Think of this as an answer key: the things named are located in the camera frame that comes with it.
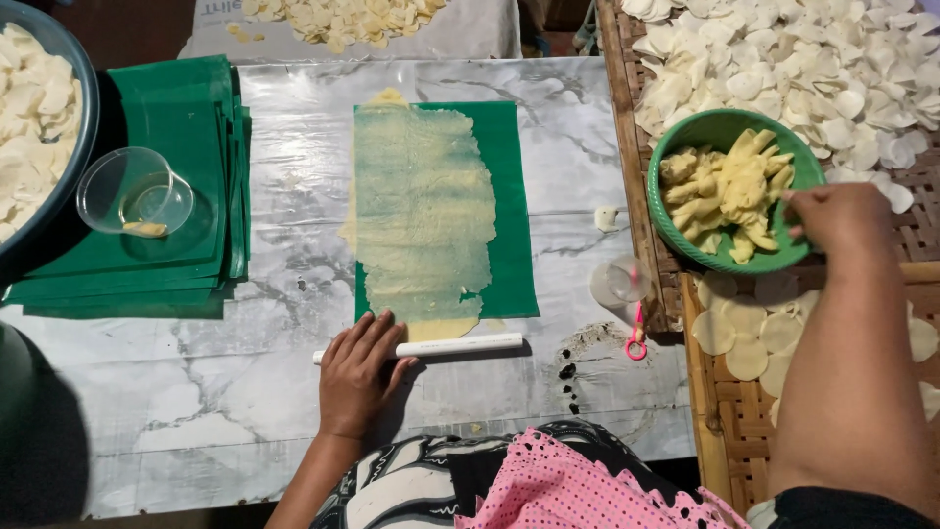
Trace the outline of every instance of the white pvc pipe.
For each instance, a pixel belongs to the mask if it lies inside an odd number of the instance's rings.
[[[508,334],[492,334],[490,336],[470,336],[454,338],[452,340],[430,340],[414,344],[398,344],[395,352],[389,359],[405,357],[435,357],[438,355],[453,355],[459,353],[472,353],[476,351],[493,351],[497,349],[512,349],[523,346],[523,335],[519,332]],[[326,351],[313,353],[313,363],[320,365]]]

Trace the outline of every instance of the pink fabric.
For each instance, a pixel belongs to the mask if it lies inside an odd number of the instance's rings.
[[[698,529],[701,518],[709,529],[726,529],[731,526],[721,517],[724,511],[740,527],[748,527],[716,496],[704,488],[698,491],[716,505],[699,505],[680,492],[675,504],[667,507],[659,490],[644,492],[630,471],[614,478],[600,461],[592,463],[564,443],[528,428],[509,446],[486,500],[477,498],[477,515],[457,515],[454,525],[457,529]],[[686,518],[683,508],[689,509]]]

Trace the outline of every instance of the green bowl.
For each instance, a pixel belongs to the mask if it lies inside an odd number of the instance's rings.
[[[795,265],[809,253],[809,243],[806,239],[794,241],[787,236],[790,224],[783,218],[783,210],[778,201],[771,206],[769,213],[769,230],[776,233],[776,242],[780,248],[777,251],[767,251],[757,248],[754,257],[747,264],[737,264],[728,254],[734,248],[731,235],[737,228],[727,226],[721,229],[721,244],[718,253],[710,255],[698,249],[685,240],[685,237],[672,224],[672,219],[666,212],[663,199],[659,192],[659,163],[681,147],[700,147],[712,145],[715,151],[727,153],[744,129],[753,129],[760,132],[770,129],[776,137],[770,145],[778,145],[780,154],[793,153],[793,184],[791,189],[809,189],[816,185],[825,184],[823,168],[816,160],[806,143],[796,137],[787,127],[770,118],[748,112],[721,108],[699,112],[680,121],[673,126],[659,141],[652,152],[650,171],[647,176],[647,195],[650,205],[650,218],[656,231],[666,243],[682,255],[690,257],[703,265],[728,272],[730,274],[765,274],[782,270]]]

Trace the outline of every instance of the marble pattern table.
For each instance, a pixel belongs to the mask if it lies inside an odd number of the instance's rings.
[[[353,105],[387,87],[409,101],[516,102],[541,310],[473,331],[522,332],[528,355],[416,369],[389,438],[503,434],[572,417],[561,391],[570,383],[580,416],[641,457],[694,454],[682,345],[650,343],[646,360],[629,361],[617,346],[626,326],[602,326],[616,318],[588,292],[594,266],[632,253],[626,215],[620,232],[593,225],[598,205],[626,208],[602,58],[263,65],[239,74],[254,118],[252,258],[223,320],[69,321],[0,309],[81,402],[91,451],[87,514],[234,505],[283,492],[319,425],[310,355],[353,322],[354,260],[337,237]],[[585,337],[592,345],[573,355],[574,382],[562,382],[562,349]]]

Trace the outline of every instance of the hand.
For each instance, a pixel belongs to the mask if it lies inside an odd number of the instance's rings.
[[[783,199],[802,222],[790,237],[805,235],[829,255],[891,249],[891,204],[872,184],[833,184],[788,189]]]
[[[387,386],[379,371],[395,347],[404,324],[389,327],[392,312],[376,319],[365,313],[352,329],[340,332],[323,354],[320,368],[320,433],[361,441],[416,358],[400,359]]]

